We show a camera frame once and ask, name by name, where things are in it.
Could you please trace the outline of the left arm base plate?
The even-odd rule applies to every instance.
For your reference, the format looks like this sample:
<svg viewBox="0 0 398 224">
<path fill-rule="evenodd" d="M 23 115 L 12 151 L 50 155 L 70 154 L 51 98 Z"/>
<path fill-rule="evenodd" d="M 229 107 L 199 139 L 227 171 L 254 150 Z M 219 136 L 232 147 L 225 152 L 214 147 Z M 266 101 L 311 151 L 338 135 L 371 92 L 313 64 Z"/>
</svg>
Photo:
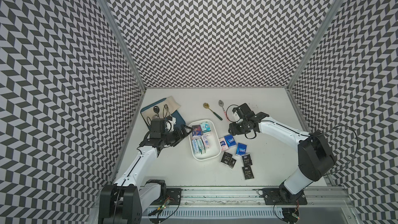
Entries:
<svg viewBox="0 0 398 224">
<path fill-rule="evenodd" d="M 181 188 L 168 188 L 166 193 L 162 194 L 159 199 L 152 202 L 153 206 L 160 205 L 179 205 L 182 197 L 182 189 Z"/>
</svg>

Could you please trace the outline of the clear light blue tissue pack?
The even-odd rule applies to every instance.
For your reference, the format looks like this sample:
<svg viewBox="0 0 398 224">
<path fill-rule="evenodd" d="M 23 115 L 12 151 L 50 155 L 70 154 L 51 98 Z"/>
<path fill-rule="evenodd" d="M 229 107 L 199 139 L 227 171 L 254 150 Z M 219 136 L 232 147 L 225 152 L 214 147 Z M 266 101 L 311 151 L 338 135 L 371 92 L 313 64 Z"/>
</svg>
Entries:
<svg viewBox="0 0 398 224">
<path fill-rule="evenodd" d="M 193 147 L 194 154 L 200 154 L 201 153 L 201 150 L 200 150 L 200 148 L 198 146 L 198 143 L 197 143 L 196 139 L 192 140 L 192 147 Z"/>
</svg>

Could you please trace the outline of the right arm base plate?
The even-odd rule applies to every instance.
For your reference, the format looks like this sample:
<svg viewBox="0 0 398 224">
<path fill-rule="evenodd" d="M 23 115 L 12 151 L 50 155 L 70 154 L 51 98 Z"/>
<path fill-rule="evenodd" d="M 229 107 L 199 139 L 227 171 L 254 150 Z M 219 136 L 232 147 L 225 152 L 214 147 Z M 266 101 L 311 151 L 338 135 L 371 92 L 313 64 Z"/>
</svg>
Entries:
<svg viewBox="0 0 398 224">
<path fill-rule="evenodd" d="M 304 190 L 295 195 L 280 188 L 263 188 L 261 191 L 266 205 L 308 205 Z"/>
</svg>

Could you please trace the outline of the pink tissue pack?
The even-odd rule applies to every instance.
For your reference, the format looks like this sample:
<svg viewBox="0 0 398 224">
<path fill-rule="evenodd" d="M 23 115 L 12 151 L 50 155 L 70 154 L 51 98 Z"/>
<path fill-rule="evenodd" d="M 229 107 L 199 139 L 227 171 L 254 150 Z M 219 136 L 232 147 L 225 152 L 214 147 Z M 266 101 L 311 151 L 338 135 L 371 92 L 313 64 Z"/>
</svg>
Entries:
<svg viewBox="0 0 398 224">
<path fill-rule="evenodd" d="M 207 138 L 207 135 L 202 135 L 202 136 L 201 136 L 201 139 L 202 139 L 202 142 L 203 142 L 203 144 L 204 144 L 204 147 L 205 147 L 206 149 L 208 149 L 208 148 L 210 147 L 210 143 L 209 143 L 209 140 L 208 140 L 208 138 Z"/>
<path fill-rule="evenodd" d="M 220 143 L 220 146 L 221 146 L 221 150 L 222 150 L 222 151 L 225 151 L 225 150 L 228 150 L 228 149 L 229 149 L 229 146 L 228 146 L 227 141 L 226 141 L 225 138 L 220 138 L 220 139 L 219 139 L 219 143 Z"/>
</svg>

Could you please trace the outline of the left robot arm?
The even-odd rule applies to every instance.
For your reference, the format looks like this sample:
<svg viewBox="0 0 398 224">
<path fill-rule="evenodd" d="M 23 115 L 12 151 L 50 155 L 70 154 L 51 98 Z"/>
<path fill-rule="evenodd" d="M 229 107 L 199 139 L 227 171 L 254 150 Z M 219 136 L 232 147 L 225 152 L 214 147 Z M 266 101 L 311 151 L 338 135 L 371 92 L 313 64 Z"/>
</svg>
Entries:
<svg viewBox="0 0 398 224">
<path fill-rule="evenodd" d="M 192 132 L 185 124 L 178 127 L 174 117 L 152 120 L 131 165 L 116 182 L 101 190 L 98 223 L 139 224 L 143 212 L 153 202 L 164 200 L 164 180 L 149 180 L 144 186 L 142 182 L 161 151 L 175 147 Z"/>
</svg>

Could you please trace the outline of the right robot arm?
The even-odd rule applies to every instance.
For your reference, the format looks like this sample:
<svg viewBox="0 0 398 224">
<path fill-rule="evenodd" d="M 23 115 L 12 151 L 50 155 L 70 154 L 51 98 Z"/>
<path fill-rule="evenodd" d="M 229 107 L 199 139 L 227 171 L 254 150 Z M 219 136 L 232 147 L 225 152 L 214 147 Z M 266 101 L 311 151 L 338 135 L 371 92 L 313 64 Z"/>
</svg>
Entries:
<svg viewBox="0 0 398 224">
<path fill-rule="evenodd" d="M 276 192 L 280 202 L 295 202 L 307 186 L 317 182 L 335 166 L 336 157 L 320 132 L 309 133 L 294 129 L 266 113 L 256 114 L 246 103 L 235 106 L 232 113 L 234 121 L 229 124 L 231 135 L 247 135 L 250 132 L 267 134 L 297 152 L 297 169 L 280 184 Z"/>
</svg>

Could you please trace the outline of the teal tissue pack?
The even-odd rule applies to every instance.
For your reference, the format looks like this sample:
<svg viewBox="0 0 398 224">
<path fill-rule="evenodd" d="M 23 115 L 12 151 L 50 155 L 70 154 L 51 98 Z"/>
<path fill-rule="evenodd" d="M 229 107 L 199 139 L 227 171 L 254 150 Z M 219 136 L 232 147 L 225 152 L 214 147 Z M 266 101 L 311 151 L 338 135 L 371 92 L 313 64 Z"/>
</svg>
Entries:
<svg viewBox="0 0 398 224">
<path fill-rule="evenodd" d="M 200 126 L 201 126 L 201 130 L 202 130 L 202 134 L 203 134 L 203 135 L 204 135 L 205 133 L 211 132 L 210 125 L 209 125 L 209 123 L 208 123 L 207 121 L 202 122 L 202 123 L 200 124 Z"/>
<path fill-rule="evenodd" d="M 201 154 L 205 154 L 206 153 L 206 146 L 203 143 L 202 139 L 197 139 L 197 144 L 198 144 L 198 148 L 201 152 Z"/>
</svg>

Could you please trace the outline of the white plastic storage box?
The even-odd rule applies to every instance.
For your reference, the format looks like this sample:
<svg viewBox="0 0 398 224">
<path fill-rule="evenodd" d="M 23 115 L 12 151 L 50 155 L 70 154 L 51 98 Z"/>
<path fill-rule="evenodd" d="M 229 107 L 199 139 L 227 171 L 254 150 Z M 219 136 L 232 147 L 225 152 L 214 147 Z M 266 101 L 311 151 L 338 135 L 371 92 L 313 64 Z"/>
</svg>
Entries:
<svg viewBox="0 0 398 224">
<path fill-rule="evenodd" d="M 197 161 L 206 161 L 218 157 L 221 154 L 221 145 L 214 123 L 204 119 L 190 123 L 188 127 L 192 155 Z"/>
</svg>

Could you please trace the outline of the small black sachet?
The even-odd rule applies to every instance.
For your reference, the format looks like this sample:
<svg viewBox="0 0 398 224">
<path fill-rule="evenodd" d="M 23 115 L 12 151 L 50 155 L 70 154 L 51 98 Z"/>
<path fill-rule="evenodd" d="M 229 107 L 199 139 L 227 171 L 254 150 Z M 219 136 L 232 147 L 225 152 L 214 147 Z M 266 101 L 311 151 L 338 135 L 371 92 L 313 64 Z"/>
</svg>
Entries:
<svg viewBox="0 0 398 224">
<path fill-rule="evenodd" d="M 235 166 L 235 164 L 236 164 L 236 160 L 235 160 L 234 158 L 231 158 L 230 161 L 229 161 L 229 163 L 228 163 L 228 166 L 229 166 L 231 169 L 233 169 L 234 166 Z"/>
</svg>

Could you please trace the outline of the cartoon dark blue tissue pack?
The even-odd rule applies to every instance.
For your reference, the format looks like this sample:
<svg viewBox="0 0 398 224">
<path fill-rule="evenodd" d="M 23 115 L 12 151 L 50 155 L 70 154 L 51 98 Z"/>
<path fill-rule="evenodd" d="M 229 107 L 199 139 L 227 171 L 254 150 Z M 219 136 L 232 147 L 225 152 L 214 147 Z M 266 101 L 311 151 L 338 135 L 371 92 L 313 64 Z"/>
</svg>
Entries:
<svg viewBox="0 0 398 224">
<path fill-rule="evenodd" d="M 200 124 L 192 126 L 192 137 L 200 137 L 202 136 L 202 128 Z"/>
</svg>

